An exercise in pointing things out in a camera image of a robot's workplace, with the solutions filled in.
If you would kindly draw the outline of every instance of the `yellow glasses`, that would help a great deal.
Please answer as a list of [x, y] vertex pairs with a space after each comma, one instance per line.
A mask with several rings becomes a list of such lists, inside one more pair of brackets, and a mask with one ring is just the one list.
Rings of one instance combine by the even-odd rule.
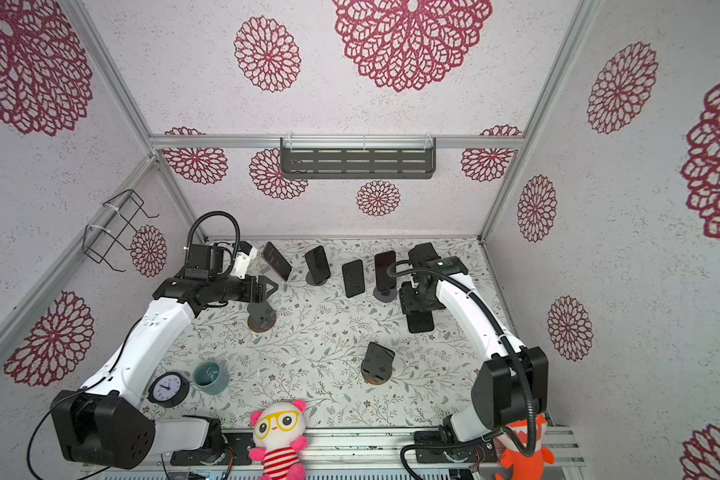
[[256, 422], [256, 427], [253, 429], [256, 437], [259, 440], [263, 440], [269, 435], [269, 432], [274, 428], [279, 428], [284, 432], [290, 432], [298, 422], [298, 412], [280, 412], [273, 413], [266, 417], [259, 418]]

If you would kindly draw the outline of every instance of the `orange stuffed fox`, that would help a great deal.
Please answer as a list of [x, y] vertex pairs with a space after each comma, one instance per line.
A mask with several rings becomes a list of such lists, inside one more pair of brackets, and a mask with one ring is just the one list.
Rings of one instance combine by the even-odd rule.
[[[528, 421], [521, 420], [512, 422], [509, 427], [518, 434], [520, 441], [528, 444]], [[547, 419], [544, 415], [539, 414], [536, 417], [536, 453], [528, 458], [518, 451], [518, 447], [514, 446], [508, 436], [502, 435], [497, 437], [507, 449], [501, 456], [501, 466], [504, 468], [512, 467], [512, 480], [541, 480], [544, 474], [544, 464], [554, 464], [554, 455], [547, 448], [541, 446], [541, 437], [547, 431]], [[501, 475], [496, 475], [496, 480], [504, 480]]]

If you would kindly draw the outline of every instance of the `floral tablecloth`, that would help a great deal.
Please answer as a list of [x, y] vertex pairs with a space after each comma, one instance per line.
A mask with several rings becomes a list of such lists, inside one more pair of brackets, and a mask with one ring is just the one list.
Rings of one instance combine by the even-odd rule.
[[[140, 408], [151, 418], [202, 415], [220, 418], [224, 428], [245, 428], [254, 411], [301, 398], [312, 427], [438, 425], [468, 404], [479, 368], [471, 345], [446, 310], [434, 312], [433, 332], [411, 334], [399, 300], [382, 303], [372, 293], [375, 254], [395, 250], [401, 260], [413, 246], [428, 241], [441, 256], [461, 258], [505, 321], [476, 239], [273, 241], [293, 265], [289, 281], [283, 283], [261, 257], [254, 259], [249, 274], [266, 274], [280, 285], [269, 299], [277, 311], [276, 325], [262, 334], [250, 331], [245, 303], [204, 310], [155, 371], [155, 376], [179, 371], [189, 378], [212, 358], [228, 371], [229, 387], [211, 396], [192, 386], [177, 407], [161, 408], [144, 398]], [[265, 242], [253, 243], [261, 249]], [[326, 249], [332, 277], [322, 286], [310, 286], [304, 253], [317, 245]], [[366, 291], [347, 299], [341, 265], [356, 259], [364, 263]], [[366, 383], [360, 373], [371, 341], [395, 352], [392, 378], [380, 386]]]

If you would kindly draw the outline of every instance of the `white plush toy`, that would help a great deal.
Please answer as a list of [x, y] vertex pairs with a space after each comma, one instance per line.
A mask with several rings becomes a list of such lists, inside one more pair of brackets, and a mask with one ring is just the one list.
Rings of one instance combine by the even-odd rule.
[[307, 428], [303, 400], [280, 402], [251, 415], [253, 448], [249, 455], [254, 462], [264, 461], [264, 475], [259, 480], [304, 480], [306, 472], [297, 452], [307, 447]]

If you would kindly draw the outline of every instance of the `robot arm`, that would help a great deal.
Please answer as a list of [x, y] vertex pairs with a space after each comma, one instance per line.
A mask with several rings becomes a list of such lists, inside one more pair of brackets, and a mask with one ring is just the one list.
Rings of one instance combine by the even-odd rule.
[[133, 468], [154, 453], [222, 449], [218, 419], [184, 417], [152, 421], [138, 410], [141, 395], [174, 340], [212, 303], [263, 302], [277, 290], [265, 276], [246, 275], [256, 249], [241, 242], [222, 271], [223, 252], [191, 245], [182, 270], [163, 282], [146, 313], [109, 360], [77, 392], [62, 391], [51, 415], [64, 457], [72, 462]]
[[[496, 428], [522, 420], [527, 416], [527, 403], [520, 378], [511, 368], [512, 362], [504, 337], [520, 359], [530, 384], [534, 410], [542, 412], [547, 404], [547, 357], [540, 348], [528, 349], [507, 327], [498, 321], [496, 314], [477, 291], [469, 272], [460, 259], [441, 258], [432, 244], [416, 245], [408, 253], [412, 269], [435, 270], [450, 277], [453, 283], [420, 270], [412, 274], [413, 282], [404, 282], [400, 289], [400, 302], [406, 315], [448, 309], [470, 339], [480, 365], [480, 373], [471, 390], [471, 404], [460, 412], [444, 418], [441, 427], [443, 442], [468, 442]], [[483, 311], [472, 298], [476, 296], [485, 306]]]

